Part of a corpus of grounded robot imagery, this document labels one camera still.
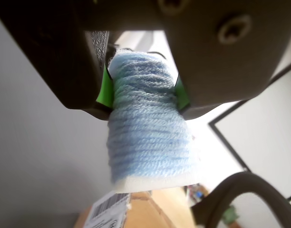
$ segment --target green plastic piece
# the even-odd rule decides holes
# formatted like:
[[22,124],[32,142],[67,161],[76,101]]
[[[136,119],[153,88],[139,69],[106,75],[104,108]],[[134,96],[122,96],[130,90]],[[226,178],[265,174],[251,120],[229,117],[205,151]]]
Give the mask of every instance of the green plastic piece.
[[229,208],[223,213],[222,221],[224,224],[229,225],[235,222],[239,216],[236,214],[235,207],[230,205]]
[[[190,104],[190,101],[187,93],[184,90],[184,85],[180,78],[178,78],[175,85],[175,94],[177,96],[177,108],[179,111],[181,111],[183,108]],[[113,80],[110,78],[106,66],[104,66],[101,89],[96,101],[109,108],[113,108]]]
[[108,71],[105,65],[104,65],[104,70],[103,70],[101,89],[96,101],[109,108],[113,108],[113,101],[114,101],[113,81],[109,77]]
[[177,97],[177,108],[179,111],[181,111],[183,108],[190,104],[190,100],[188,94],[184,90],[183,82],[179,76],[175,85],[175,93]]

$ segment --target screw hole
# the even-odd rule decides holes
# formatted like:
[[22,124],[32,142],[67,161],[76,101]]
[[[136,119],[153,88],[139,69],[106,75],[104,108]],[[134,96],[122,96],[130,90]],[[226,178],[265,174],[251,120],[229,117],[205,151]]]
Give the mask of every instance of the screw hole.
[[218,30],[218,40],[221,44],[234,44],[245,37],[252,28],[249,15],[240,15],[223,23]]

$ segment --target light blue yarn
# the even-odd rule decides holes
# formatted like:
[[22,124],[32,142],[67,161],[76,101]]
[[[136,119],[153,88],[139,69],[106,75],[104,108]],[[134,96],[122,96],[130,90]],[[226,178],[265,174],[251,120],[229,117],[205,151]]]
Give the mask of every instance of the light blue yarn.
[[118,53],[109,72],[115,92],[107,141],[112,181],[189,172],[195,166],[192,136],[176,108],[167,62],[146,53]]

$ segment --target curved black handle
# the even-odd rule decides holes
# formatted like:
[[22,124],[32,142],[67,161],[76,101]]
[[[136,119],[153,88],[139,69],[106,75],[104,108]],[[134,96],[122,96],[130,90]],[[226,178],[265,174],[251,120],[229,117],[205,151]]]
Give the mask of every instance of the curved black handle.
[[270,207],[279,223],[291,228],[291,204],[272,185],[250,172],[228,177],[209,196],[193,206],[192,212],[197,224],[216,228],[231,202],[247,192],[257,194]]

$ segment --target barcode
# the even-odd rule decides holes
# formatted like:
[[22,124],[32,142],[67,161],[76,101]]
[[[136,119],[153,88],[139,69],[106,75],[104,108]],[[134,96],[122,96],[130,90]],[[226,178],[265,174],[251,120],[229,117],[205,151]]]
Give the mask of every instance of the barcode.
[[109,199],[107,199],[106,201],[104,201],[98,207],[96,207],[94,209],[94,212],[93,212],[93,215],[92,215],[91,219],[93,219],[94,217],[98,216],[103,211],[109,209],[115,203],[119,202],[120,200],[122,200],[127,195],[128,195],[128,193],[121,193],[121,194],[115,194],[115,195],[113,195],[112,197],[110,197]]

